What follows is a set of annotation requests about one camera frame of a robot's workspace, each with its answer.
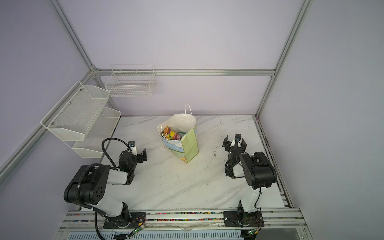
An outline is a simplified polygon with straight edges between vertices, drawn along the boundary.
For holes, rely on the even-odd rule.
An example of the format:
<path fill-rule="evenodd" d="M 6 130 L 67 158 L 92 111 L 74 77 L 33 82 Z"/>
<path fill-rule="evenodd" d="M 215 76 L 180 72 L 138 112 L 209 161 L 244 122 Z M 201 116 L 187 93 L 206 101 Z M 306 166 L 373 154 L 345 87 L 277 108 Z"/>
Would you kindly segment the orange snack box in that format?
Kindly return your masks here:
<path fill-rule="evenodd" d="M 167 140 L 180 141 L 181 135 L 177 133 L 174 129 L 166 126 L 163 130 L 162 136 Z"/>

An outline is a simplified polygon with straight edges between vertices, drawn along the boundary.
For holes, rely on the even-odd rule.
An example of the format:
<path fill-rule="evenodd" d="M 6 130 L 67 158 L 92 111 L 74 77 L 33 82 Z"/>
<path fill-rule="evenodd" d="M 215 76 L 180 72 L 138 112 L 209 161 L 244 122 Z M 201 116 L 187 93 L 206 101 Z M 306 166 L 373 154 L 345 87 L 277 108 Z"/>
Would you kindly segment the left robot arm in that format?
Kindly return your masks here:
<path fill-rule="evenodd" d="M 120 154 L 118 170 L 102 164 L 81 166 L 65 189 L 65 202 L 93 210 L 108 220 L 118 220 L 123 226 L 128 225 L 132 219 L 128 205 L 108 194 L 106 188 L 107 185 L 130 185 L 137 164 L 146 160 L 145 149 L 140 154 L 126 150 Z"/>

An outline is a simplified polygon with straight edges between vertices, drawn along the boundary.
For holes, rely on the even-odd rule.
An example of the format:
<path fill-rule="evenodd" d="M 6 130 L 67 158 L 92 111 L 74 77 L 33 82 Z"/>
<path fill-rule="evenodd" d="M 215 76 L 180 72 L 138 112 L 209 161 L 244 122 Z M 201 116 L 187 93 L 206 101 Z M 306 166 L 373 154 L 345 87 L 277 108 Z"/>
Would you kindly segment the white green paper bag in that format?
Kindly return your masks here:
<path fill-rule="evenodd" d="M 181 135 L 180 141 L 167 140 L 162 136 L 164 128 L 168 126 Z M 197 140 L 197 120 L 189 104 L 181 114 L 175 114 L 157 127 L 158 134 L 172 153 L 185 163 L 189 163 L 199 153 Z"/>

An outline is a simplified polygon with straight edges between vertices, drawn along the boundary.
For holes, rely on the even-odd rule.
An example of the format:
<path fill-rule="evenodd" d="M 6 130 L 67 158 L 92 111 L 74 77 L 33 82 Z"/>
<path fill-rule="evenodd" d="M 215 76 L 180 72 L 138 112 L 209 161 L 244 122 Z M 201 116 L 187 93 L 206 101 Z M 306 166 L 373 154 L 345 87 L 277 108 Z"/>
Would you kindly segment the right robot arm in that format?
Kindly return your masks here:
<path fill-rule="evenodd" d="M 247 143 L 241 135 L 235 134 L 232 141 L 228 138 L 223 140 L 223 148 L 228 152 L 225 174 L 231 179 L 245 179 L 252 191 L 239 200 L 235 211 L 224 212 L 225 227 L 256 227 L 259 230 L 265 225 L 261 200 L 266 190 L 277 182 L 277 172 L 264 152 L 252 155 L 246 152 Z"/>

